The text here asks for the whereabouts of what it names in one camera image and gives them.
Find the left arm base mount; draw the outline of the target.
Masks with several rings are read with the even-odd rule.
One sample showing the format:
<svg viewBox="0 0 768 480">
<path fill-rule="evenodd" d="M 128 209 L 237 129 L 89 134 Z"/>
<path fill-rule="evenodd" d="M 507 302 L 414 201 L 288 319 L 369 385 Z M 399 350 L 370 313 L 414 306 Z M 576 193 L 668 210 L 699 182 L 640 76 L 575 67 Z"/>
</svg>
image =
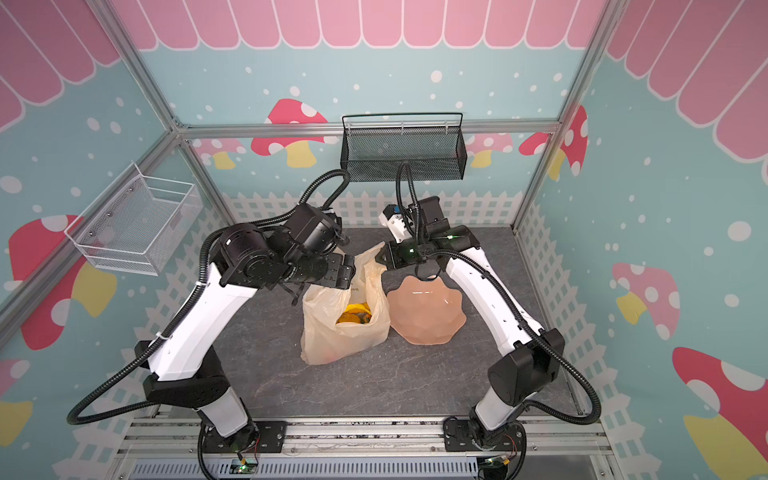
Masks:
<svg viewBox="0 0 768 480">
<path fill-rule="evenodd" d="M 286 439 L 285 421 L 256 421 L 230 437 L 221 436 L 213 427 L 203 433 L 203 453 L 280 453 Z"/>
</svg>

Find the large yellow banana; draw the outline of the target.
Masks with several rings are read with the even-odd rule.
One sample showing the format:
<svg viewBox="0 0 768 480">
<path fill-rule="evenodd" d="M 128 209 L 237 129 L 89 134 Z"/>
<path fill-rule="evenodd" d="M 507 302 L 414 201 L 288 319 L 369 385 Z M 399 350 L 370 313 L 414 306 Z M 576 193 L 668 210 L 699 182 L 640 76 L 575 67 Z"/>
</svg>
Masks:
<svg viewBox="0 0 768 480">
<path fill-rule="evenodd" d="M 370 323 L 371 319 L 372 311 L 367 303 L 349 304 L 345 311 L 337 319 L 336 323 L 366 325 Z"/>
</svg>

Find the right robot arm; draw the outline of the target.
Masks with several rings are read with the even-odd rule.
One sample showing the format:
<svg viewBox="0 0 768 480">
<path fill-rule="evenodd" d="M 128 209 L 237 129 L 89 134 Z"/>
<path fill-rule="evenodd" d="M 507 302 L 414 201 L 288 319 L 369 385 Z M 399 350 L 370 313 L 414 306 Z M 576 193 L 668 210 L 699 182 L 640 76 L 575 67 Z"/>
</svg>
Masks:
<svg viewBox="0 0 768 480">
<path fill-rule="evenodd" d="M 402 191 L 415 195 L 411 166 L 395 174 L 396 202 L 383 212 L 382 223 L 393 239 L 376 256 L 389 270 L 419 268 L 434 261 L 470 300 L 491 332 L 500 359 L 488 370 L 490 387 L 471 409 L 466 430 L 481 450 L 509 441 L 520 447 L 518 417 L 529 408 L 573 425 L 591 425 L 601 416 L 595 388 L 564 354 L 565 339 L 556 328 L 544 329 L 501 282 L 476 236 L 464 225 L 453 227 L 436 197 L 413 198 L 405 205 Z M 536 400 L 536 394 L 565 373 L 587 394 L 590 409 L 576 416 Z"/>
</svg>

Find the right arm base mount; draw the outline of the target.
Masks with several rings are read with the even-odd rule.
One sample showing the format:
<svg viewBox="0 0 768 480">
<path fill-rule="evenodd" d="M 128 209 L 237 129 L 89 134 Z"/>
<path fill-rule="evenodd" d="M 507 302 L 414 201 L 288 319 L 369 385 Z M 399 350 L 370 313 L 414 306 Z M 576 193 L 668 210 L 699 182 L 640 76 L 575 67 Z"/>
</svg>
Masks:
<svg viewBox="0 0 768 480">
<path fill-rule="evenodd" d="M 526 432 L 517 421 L 488 430 L 477 419 L 449 416 L 442 423 L 442 433 L 448 452 L 521 453 L 527 449 Z"/>
</svg>

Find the banana print plastic bag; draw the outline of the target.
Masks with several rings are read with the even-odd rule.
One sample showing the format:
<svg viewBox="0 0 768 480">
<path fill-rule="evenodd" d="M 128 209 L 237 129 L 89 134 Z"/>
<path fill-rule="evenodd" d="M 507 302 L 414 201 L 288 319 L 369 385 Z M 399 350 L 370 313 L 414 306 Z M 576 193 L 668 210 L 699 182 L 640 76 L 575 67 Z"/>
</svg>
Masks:
<svg viewBox="0 0 768 480">
<path fill-rule="evenodd" d="M 312 286 L 302 299 L 304 329 L 301 359 L 323 365 L 387 340 L 389 304 L 382 285 L 386 267 L 376 261 L 382 243 L 357 255 L 347 290 Z"/>
</svg>

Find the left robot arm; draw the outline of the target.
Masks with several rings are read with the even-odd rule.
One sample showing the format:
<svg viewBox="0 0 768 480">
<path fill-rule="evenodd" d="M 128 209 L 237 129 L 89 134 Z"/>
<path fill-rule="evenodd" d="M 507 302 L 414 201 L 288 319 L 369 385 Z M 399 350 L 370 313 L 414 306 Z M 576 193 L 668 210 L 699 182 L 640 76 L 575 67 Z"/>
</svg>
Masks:
<svg viewBox="0 0 768 480">
<path fill-rule="evenodd" d="M 349 182 L 348 171 L 331 170 L 311 182 L 288 212 L 221 228 L 206 237 L 190 296 L 153 340 L 137 343 L 135 360 L 70 410 L 67 423 L 85 425 L 169 405 L 199 415 L 202 439 L 211 438 L 234 452 L 254 447 L 258 427 L 226 377 L 213 344 L 261 290 L 292 284 L 350 288 L 354 261 L 335 250 L 346 238 L 342 221 L 331 208 Z M 85 412 L 138 368 L 149 372 L 143 383 L 144 401 L 102 413 Z"/>
</svg>

